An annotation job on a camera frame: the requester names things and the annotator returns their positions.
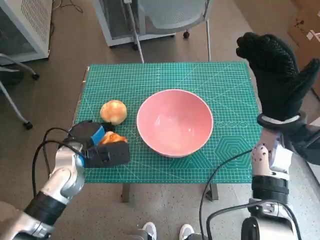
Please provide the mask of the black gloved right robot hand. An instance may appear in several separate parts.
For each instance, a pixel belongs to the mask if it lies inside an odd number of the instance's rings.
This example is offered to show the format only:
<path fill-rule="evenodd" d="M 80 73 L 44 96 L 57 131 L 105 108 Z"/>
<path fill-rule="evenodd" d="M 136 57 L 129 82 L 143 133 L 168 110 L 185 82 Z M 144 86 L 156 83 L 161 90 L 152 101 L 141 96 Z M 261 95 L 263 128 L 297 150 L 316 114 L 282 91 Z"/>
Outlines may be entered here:
<path fill-rule="evenodd" d="M 237 56 L 248 61 L 255 76 L 262 114 L 282 122 L 297 116 L 317 79 L 319 58 L 299 69 L 293 50 L 273 34 L 246 32 L 236 43 Z"/>

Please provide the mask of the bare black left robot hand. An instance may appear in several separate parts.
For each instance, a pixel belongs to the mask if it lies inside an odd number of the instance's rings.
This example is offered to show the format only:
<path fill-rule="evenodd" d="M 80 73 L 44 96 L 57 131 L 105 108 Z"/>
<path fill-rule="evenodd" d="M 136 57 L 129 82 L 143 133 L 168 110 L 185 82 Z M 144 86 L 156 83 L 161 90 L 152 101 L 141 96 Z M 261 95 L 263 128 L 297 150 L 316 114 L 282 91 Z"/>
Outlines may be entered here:
<path fill-rule="evenodd" d="M 75 124 L 68 132 L 65 142 L 76 142 L 85 148 L 96 146 L 107 132 L 114 132 L 115 126 L 109 122 L 94 122 L 84 120 Z"/>

